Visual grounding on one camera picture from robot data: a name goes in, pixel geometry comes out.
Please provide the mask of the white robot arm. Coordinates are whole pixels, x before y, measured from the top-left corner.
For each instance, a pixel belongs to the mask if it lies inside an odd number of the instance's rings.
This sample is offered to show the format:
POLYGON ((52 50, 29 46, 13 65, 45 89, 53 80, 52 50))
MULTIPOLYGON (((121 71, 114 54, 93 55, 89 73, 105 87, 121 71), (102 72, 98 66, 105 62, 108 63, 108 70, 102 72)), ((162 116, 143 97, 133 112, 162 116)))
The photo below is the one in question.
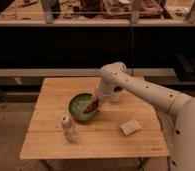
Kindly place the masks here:
POLYGON ((127 74, 122 62, 104 65, 99 73, 95 95, 101 102, 108 100, 119 87, 175 118, 170 169, 195 171, 195 97, 134 78, 127 74))

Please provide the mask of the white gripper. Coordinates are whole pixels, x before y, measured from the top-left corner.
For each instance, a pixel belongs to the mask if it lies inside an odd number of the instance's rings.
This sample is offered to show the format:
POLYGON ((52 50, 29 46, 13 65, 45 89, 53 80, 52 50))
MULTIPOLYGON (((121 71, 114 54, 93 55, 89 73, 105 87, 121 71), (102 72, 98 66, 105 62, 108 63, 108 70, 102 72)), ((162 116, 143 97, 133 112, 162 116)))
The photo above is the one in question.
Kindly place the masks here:
POLYGON ((95 88, 95 97, 100 103, 111 101, 115 95, 115 86, 101 80, 95 88))

